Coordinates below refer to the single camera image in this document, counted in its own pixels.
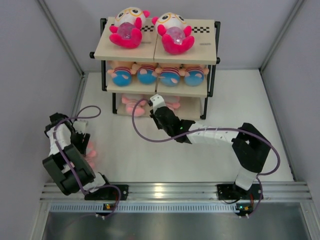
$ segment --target striped band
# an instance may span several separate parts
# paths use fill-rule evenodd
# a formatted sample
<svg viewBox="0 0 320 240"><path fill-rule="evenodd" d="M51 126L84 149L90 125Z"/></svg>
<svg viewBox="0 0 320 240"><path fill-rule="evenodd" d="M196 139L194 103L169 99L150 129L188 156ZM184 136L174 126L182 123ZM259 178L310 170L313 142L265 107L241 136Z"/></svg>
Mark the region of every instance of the striped band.
<svg viewBox="0 0 320 240"><path fill-rule="evenodd" d="M179 75L179 69L176 67L165 67L161 73L173 73Z"/></svg>
<svg viewBox="0 0 320 240"><path fill-rule="evenodd" d="M141 69L151 70L154 72L156 70L156 67L154 67L152 65L141 65L141 67L138 69L138 71L140 71Z"/></svg>
<svg viewBox="0 0 320 240"><path fill-rule="evenodd" d="M117 71L125 71L125 72L128 72L129 74L131 74L130 68L125 67L125 66L117 66L114 69L114 73L116 73Z"/></svg>
<svg viewBox="0 0 320 240"><path fill-rule="evenodd" d="M204 74L204 70L203 70L203 68L200 67L200 66L190 66L190 67L187 67L187 68L186 68L186 71L187 71L187 72L199 71L199 72L201 72L201 73Z"/></svg>

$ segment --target shelf board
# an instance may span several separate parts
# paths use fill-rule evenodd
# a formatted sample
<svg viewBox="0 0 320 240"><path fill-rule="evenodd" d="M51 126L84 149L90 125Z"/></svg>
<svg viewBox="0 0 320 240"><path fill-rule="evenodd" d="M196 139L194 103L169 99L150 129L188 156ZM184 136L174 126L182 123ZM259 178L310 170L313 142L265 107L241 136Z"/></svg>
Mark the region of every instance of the shelf board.
<svg viewBox="0 0 320 240"><path fill-rule="evenodd" d="M109 27L114 22L114 17L108 17L108 21L95 50L94 58L105 61L153 62L158 33L153 27L151 18L145 20L143 27L146 27L145 29L147 31L142 29L141 44L133 49L120 47L110 41L109 36L112 33L110 32Z"/></svg>
<svg viewBox="0 0 320 240"><path fill-rule="evenodd" d="M152 84L142 84L138 79L137 75L132 76L132 83L128 86L117 86L109 74L106 74L107 80L107 92L120 93L120 94L150 94L156 93L156 82Z"/></svg>
<svg viewBox="0 0 320 240"><path fill-rule="evenodd" d="M201 115L201 101L198 97L181 97L181 106L175 110L175 115L184 120L199 120ZM143 106L145 113L141 117L150 118L150 110L152 109L148 104ZM126 112L126 105L120 102L117 114L121 116L131 116Z"/></svg>
<svg viewBox="0 0 320 240"><path fill-rule="evenodd" d="M191 33L195 38L193 47L185 53L172 55L165 51L161 36L158 36L154 61L156 63L215 65L217 63L215 21L204 19L186 19L185 21L193 29Z"/></svg>
<svg viewBox="0 0 320 240"><path fill-rule="evenodd" d="M160 95L206 98L208 96L207 76L204 77L204 81L198 86L187 85L183 76L180 78L180 82L176 86L165 86L158 79L156 92Z"/></svg>

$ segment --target gray floor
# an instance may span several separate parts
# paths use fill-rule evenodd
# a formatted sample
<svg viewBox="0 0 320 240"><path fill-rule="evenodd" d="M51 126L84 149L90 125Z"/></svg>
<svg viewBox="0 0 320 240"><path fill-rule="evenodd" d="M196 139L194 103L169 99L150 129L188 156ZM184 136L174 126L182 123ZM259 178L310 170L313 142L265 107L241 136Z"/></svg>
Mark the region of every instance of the gray floor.
<svg viewBox="0 0 320 240"><path fill-rule="evenodd" d="M42 240L310 239L295 203L262 204L250 219L222 213L118 213L103 221L83 215L50 213Z"/></svg>

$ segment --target black shelf frame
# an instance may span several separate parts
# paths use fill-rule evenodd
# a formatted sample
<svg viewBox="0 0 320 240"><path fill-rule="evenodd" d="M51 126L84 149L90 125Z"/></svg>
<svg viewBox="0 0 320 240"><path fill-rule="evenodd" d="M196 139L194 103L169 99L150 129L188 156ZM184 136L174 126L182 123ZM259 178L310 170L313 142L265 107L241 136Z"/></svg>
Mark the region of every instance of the black shelf frame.
<svg viewBox="0 0 320 240"><path fill-rule="evenodd" d="M106 18L100 19L100 37L102 36L106 24L107 24ZM214 22L214 29L215 29L215 52L217 54L216 56L216 65L208 65L209 73L206 77L207 82L207 97L204 99L204 106L203 106L203 114L200 116L201 119L207 118L207 110L208 110L208 98L212 98L214 95L214 86L215 86L215 78L216 78L216 66L220 63L220 58L218 57L218 46L219 46L219 37L220 37L220 21ZM90 52L90 58L95 58L95 52ZM101 61L101 89L102 91L107 91L107 76L106 76L106 61ZM112 113L117 114L117 94L112 93Z"/></svg>

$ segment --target white grille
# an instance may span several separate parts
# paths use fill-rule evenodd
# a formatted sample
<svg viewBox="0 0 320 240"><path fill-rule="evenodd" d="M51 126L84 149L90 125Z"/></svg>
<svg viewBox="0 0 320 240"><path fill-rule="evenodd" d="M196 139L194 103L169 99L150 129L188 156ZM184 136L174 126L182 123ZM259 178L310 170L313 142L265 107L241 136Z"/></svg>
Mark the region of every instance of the white grille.
<svg viewBox="0 0 320 240"><path fill-rule="evenodd" d="M107 213L104 203L53 203L51 212ZM234 213L236 204L223 203L129 203L121 202L117 213Z"/></svg>

